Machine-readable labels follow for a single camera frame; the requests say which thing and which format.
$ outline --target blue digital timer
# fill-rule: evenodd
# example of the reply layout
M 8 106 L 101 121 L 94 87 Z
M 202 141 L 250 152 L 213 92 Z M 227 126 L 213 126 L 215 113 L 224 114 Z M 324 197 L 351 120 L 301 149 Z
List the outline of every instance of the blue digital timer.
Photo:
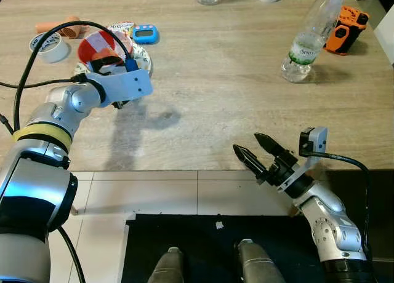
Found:
M 159 32 L 154 25 L 140 25 L 133 29 L 133 40 L 137 44 L 154 44 L 158 39 Z

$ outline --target metal cylinder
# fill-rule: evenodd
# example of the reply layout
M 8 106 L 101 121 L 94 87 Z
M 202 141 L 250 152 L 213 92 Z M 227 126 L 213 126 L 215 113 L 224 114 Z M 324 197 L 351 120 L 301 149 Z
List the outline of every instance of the metal cylinder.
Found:
M 148 283 L 183 283 L 183 253 L 171 247 L 162 255 Z
M 284 283 L 284 279 L 264 249 L 251 239 L 238 244 L 245 283 Z

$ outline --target black mat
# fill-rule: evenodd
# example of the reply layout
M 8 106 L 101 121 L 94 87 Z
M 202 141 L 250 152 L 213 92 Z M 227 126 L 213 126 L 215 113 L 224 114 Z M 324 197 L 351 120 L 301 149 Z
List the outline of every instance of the black mat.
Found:
M 223 229 L 215 223 L 221 221 Z M 287 283 L 324 282 L 304 217 L 137 215 L 130 226 L 122 283 L 146 283 L 170 246 L 185 254 L 185 282 L 238 283 L 234 243 L 251 238 L 271 256 Z

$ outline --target black cable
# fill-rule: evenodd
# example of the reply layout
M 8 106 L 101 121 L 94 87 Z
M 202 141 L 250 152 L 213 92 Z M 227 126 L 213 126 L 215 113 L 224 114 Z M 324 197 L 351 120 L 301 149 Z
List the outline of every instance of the black cable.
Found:
M 68 237 L 66 231 L 63 229 L 62 226 L 59 226 L 57 228 L 57 230 L 62 235 L 64 241 L 66 242 L 68 250 L 70 251 L 70 254 L 71 254 L 71 257 L 73 258 L 73 262 L 74 262 L 74 265 L 75 265 L 76 272 L 78 274 L 78 279 L 79 279 L 80 283 L 86 283 L 81 263 L 79 262 L 78 255 L 76 254 L 75 248 L 73 246 L 72 241 L 70 240 L 70 237 Z
M 39 83 L 34 83 L 34 84 L 28 84 L 23 86 L 23 88 L 34 88 L 34 87 L 39 87 L 39 86 L 44 86 L 48 84 L 53 84 L 53 83 L 67 83 L 67 82 L 72 82 L 71 79 L 58 79 L 58 80 L 49 80 L 49 81 L 44 81 L 44 82 L 39 82 Z M 8 87 L 8 88 L 18 88 L 18 85 L 13 85 L 13 84 L 8 84 L 4 82 L 0 82 L 0 86 Z
M 357 161 L 353 158 L 345 157 L 345 156 L 340 156 L 340 155 L 335 155 L 335 154 L 329 154 L 329 153 L 320 153 L 320 152 L 300 152 L 300 156 L 304 157 L 321 157 L 321 158 L 328 158 L 328 159 L 334 159 L 334 160 L 339 160 L 343 161 L 349 164 L 353 164 L 360 168 L 366 177 L 366 186 L 365 186 L 365 222 L 364 222 L 364 231 L 363 231 L 363 236 L 362 236 L 362 242 L 363 242 L 363 250 L 364 253 L 367 257 L 368 260 L 372 260 L 372 253 L 371 253 L 371 246 L 369 245 L 369 216 L 370 216 L 370 203 L 371 203 L 371 186 L 372 186 L 372 179 L 371 179 L 371 174 L 369 173 L 368 168 L 361 163 L 360 161 Z
M 7 127 L 8 131 L 10 132 L 11 135 L 14 134 L 14 130 L 12 129 L 11 125 L 9 124 L 8 119 L 2 114 L 0 114 L 0 122 L 2 122 L 5 127 Z
M 128 60 L 128 59 L 131 60 L 130 53 L 127 51 L 126 46 L 119 40 L 119 38 L 113 32 L 111 32 L 109 29 L 105 28 L 102 25 L 99 25 L 98 23 L 88 22 L 88 21 L 84 21 L 84 20 L 77 20 L 74 22 L 62 23 L 61 25 L 56 26 L 55 28 L 52 28 L 51 30 L 46 32 L 40 38 L 40 40 L 37 42 L 36 47 L 34 48 L 33 52 L 31 53 L 29 61 L 26 64 L 26 68 L 20 78 L 20 82 L 19 82 L 19 85 L 17 88 L 17 93 L 15 94 L 15 100 L 14 100 L 14 130 L 15 131 L 19 130 L 19 127 L 20 127 L 20 125 L 19 125 L 19 106 L 20 106 L 20 99 L 22 97 L 23 88 L 25 87 L 27 77 L 29 76 L 31 67 L 33 66 L 34 60 L 36 59 L 39 49 L 44 44 L 45 40 L 49 36 L 51 36 L 52 34 L 57 32 L 58 30 L 61 30 L 61 29 L 66 28 L 68 26 L 76 26 L 76 25 L 94 26 L 94 27 L 99 28 L 99 29 L 103 30 L 104 32 L 108 33 L 120 45 L 120 47 L 124 51 L 124 54 L 126 56 L 126 60 Z

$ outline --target white tile floor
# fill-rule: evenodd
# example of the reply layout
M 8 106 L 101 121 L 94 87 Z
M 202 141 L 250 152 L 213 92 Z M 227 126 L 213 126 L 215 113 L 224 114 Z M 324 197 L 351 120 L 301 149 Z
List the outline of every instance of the white tile floor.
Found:
M 248 171 L 76 172 L 79 186 L 64 228 L 81 260 L 87 282 L 120 282 L 126 220 L 136 213 L 287 215 L 290 200 Z M 58 232 L 49 236 L 51 282 L 78 283 Z

